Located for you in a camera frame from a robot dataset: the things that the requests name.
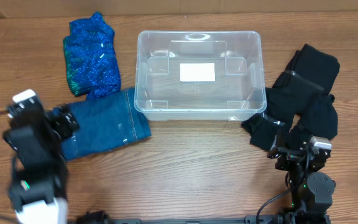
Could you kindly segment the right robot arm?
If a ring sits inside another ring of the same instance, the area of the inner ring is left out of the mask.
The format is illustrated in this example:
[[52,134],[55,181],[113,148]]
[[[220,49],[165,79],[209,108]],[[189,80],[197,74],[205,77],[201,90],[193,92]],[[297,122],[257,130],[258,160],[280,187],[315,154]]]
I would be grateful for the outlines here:
[[275,168],[285,171],[288,189],[269,200],[290,194],[291,207],[274,215],[269,223],[330,223],[326,214],[333,204],[336,183],[320,170],[331,156],[332,145],[328,139],[311,137],[299,149],[290,149],[282,131],[278,130],[267,157],[276,159]]

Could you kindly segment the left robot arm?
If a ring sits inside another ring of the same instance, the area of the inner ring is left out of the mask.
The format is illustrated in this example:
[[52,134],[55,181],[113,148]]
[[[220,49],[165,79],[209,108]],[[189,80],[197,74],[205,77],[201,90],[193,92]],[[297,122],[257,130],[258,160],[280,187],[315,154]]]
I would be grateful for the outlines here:
[[8,108],[3,139],[15,151],[8,197],[19,223],[68,221],[68,168],[62,142],[79,128],[69,107],[46,111],[39,103]]

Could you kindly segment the black garment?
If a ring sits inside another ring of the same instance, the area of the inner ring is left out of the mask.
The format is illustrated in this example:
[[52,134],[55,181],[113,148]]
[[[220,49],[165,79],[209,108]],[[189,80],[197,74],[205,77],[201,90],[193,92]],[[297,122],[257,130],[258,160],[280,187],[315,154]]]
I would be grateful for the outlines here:
[[336,57],[305,44],[297,50],[272,87],[266,88],[267,108],[242,122],[250,143],[269,151],[281,129],[288,145],[289,133],[316,95],[332,95],[339,73]]

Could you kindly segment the blue denim jeans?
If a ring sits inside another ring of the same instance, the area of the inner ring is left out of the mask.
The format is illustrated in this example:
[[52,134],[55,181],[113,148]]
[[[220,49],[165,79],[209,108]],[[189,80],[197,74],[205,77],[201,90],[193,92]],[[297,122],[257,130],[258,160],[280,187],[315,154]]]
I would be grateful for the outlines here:
[[68,104],[80,128],[62,142],[66,160],[112,151],[151,136],[147,118],[134,108],[134,88]]

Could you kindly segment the blue sequin cloth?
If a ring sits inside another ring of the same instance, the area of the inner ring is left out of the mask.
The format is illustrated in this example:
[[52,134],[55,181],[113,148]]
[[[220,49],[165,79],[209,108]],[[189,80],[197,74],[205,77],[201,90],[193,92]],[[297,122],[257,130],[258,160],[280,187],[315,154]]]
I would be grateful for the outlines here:
[[66,77],[75,96],[88,100],[121,90],[121,75],[114,49],[114,29],[100,12],[69,23],[63,39]]

